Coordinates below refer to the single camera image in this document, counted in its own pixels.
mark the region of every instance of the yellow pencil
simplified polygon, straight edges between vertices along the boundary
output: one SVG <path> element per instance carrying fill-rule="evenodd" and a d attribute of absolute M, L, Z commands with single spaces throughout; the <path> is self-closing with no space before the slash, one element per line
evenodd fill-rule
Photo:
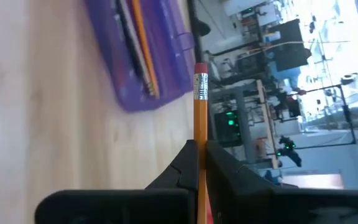
<path fill-rule="evenodd" d="M 206 141 L 208 139 L 208 67 L 206 63 L 197 63 L 194 76 L 194 140 L 199 150 L 199 184 L 197 223 L 207 222 L 206 190 Z"/>

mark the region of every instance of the pencil eraser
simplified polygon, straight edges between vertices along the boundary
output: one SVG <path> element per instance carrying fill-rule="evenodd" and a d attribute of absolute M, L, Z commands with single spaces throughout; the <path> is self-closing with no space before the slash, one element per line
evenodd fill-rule
<path fill-rule="evenodd" d="M 197 63 L 194 69 L 194 73 L 208 73 L 207 63 Z"/>

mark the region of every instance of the orange pencil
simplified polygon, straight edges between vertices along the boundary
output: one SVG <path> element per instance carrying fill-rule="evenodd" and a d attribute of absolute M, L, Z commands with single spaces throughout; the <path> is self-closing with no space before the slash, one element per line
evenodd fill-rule
<path fill-rule="evenodd" d="M 134 8 L 135 21 L 137 24 L 137 30 L 139 32 L 140 44 L 142 46 L 144 58 L 146 60 L 147 68 L 151 79 L 152 86 L 155 91 L 155 97 L 160 98 L 160 90 L 158 88 L 157 77 L 155 76 L 155 70 L 152 60 L 152 54 L 150 53 L 149 44 L 147 43 L 146 30 L 144 29 L 142 9 L 140 6 L 140 0 L 132 0 L 132 6 Z"/>
<path fill-rule="evenodd" d="M 206 141 L 208 139 L 208 67 L 197 63 L 194 76 L 194 140 L 199 150 L 198 215 L 197 223 L 207 222 Z"/>

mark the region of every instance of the wooden table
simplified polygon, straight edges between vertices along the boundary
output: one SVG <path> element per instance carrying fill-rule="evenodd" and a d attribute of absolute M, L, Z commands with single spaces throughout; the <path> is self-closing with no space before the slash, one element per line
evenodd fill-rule
<path fill-rule="evenodd" d="M 192 110 L 191 93 L 120 109 L 82 1 L 0 0 L 0 223 L 33 223 L 61 189 L 145 187 L 192 138 Z"/>

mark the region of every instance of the red object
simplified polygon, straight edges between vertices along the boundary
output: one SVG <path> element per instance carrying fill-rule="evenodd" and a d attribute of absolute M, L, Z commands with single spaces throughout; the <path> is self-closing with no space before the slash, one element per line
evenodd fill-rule
<path fill-rule="evenodd" d="M 208 65 L 207 63 L 197 63 L 195 66 L 195 74 L 197 73 L 208 73 Z"/>
<path fill-rule="evenodd" d="M 212 210 L 211 210 L 211 204 L 209 203 L 209 197 L 207 198 L 207 204 L 206 204 L 206 223 L 207 224 L 214 224 L 214 219 L 212 217 Z"/>

